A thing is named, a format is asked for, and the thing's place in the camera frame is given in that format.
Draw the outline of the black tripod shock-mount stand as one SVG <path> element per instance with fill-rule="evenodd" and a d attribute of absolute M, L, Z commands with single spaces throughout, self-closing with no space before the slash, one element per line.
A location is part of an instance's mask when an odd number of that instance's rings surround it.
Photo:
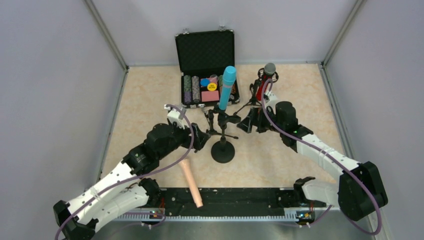
<path fill-rule="evenodd" d="M 236 112 L 234 112 L 233 113 L 233 115 L 235 116 L 235 115 L 237 115 L 243 108 L 245 108 L 245 107 L 247 107 L 247 106 L 259 106 L 260 105 L 260 101 L 257 99 L 257 97 L 256 97 L 256 94 L 257 94 L 257 92 L 258 92 L 258 88 L 259 88 L 259 86 L 260 86 L 260 84 L 261 84 L 261 82 L 260 82 L 260 80 L 259 80 L 259 76 L 258 76 L 258 78 L 254 81 L 254 83 L 252 83 L 250 86 L 249 86 L 249 89 L 250 89 L 250 93 L 251 93 L 251 98 L 250 98 L 250 100 L 248 100 L 248 102 L 246 103 L 246 104 L 244 104 L 240 109 L 238 109 Z"/>

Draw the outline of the blue toy microphone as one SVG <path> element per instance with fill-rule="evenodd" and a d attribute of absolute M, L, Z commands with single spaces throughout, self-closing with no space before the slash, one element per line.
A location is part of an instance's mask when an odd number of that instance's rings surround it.
<path fill-rule="evenodd" d="M 225 111 L 228 106 L 232 87 L 236 81 L 237 70 L 234 66 L 227 66 L 222 75 L 222 89 L 218 107 L 221 111 Z"/>

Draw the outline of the black round-base mic stand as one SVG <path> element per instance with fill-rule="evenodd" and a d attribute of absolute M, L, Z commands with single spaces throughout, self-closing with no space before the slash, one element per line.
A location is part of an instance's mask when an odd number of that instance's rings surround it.
<path fill-rule="evenodd" d="M 217 114 L 218 125 L 221 128 L 220 140 L 213 144 L 211 148 L 212 158 L 221 164 L 229 163 L 235 156 L 235 148 L 233 144 L 226 139 L 225 130 L 227 124 L 238 124 L 241 118 L 238 115 L 228 115 L 224 110 L 214 109 L 214 114 Z"/>

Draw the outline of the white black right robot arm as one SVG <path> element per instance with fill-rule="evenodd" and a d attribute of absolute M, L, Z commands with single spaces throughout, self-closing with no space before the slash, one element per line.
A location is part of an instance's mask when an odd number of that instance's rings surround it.
<path fill-rule="evenodd" d="M 246 133 L 272 131 L 279 133 L 282 142 L 296 153 L 310 158 L 331 175 L 335 183 L 306 177 L 295 184 L 302 198 L 340 208 L 353 221 L 361 220 L 378 207 L 388 204 L 388 196 L 379 169 L 370 161 L 360 163 L 320 140 L 312 130 L 299 124 L 296 109 L 289 101 L 280 101 L 266 109 L 252 107 L 237 124 Z"/>

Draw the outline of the black tripod clip mic stand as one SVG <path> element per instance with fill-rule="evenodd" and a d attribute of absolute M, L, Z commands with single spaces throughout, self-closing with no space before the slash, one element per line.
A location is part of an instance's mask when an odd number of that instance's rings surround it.
<path fill-rule="evenodd" d="M 218 132 L 214 128 L 214 118 L 215 118 L 215 115 L 217 115 L 217 114 L 215 114 L 213 112 L 213 110 L 217 110 L 218 108 L 219 108 L 219 106 L 216 105 L 212 109 L 209 109 L 209 110 L 203 110 L 203 108 L 202 108 L 202 111 L 204 113 L 204 116 L 205 116 L 207 123 L 208 123 L 208 126 L 209 126 L 209 129 L 206 130 L 206 133 L 208 133 L 210 136 L 220 136 L 221 137 L 221 132 Z M 233 139 L 236 139 L 236 140 L 238 139 L 237 136 L 228 135 L 228 134 L 225 134 L 225 137 L 230 137 L 230 138 L 233 138 Z"/>

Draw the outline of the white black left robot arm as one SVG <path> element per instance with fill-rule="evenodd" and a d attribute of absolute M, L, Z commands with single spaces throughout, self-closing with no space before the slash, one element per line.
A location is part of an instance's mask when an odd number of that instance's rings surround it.
<path fill-rule="evenodd" d="M 53 206 L 57 224 L 67 240 L 90 240 L 106 224 L 124 213 L 156 204 L 158 183 L 145 175 L 153 172 L 160 160 L 179 147 L 201 150 L 210 135 L 196 123 L 178 127 L 158 123 L 144 142 L 129 151 L 121 162 L 80 196 Z"/>

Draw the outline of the red glitter microphone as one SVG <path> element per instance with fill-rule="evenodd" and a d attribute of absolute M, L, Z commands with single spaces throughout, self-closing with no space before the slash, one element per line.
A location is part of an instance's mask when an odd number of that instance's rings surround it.
<path fill-rule="evenodd" d="M 267 63 L 264 67 L 258 70 L 258 79 L 260 80 L 260 86 L 256 93 L 258 101 L 262 100 L 262 90 L 268 86 L 266 81 L 271 79 L 275 83 L 278 79 L 278 73 L 276 72 L 276 65 L 272 62 Z"/>

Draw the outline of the peach pink microphone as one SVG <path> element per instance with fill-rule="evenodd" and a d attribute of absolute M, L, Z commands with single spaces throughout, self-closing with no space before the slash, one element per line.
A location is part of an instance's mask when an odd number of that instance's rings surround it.
<path fill-rule="evenodd" d="M 185 180 L 188 184 L 188 188 L 190 190 L 193 202 L 197 208 L 201 208 L 203 204 L 203 199 L 200 194 L 200 190 L 195 181 L 193 172 L 191 170 L 190 161 L 188 159 L 183 159 L 178 164 L 183 172 Z"/>

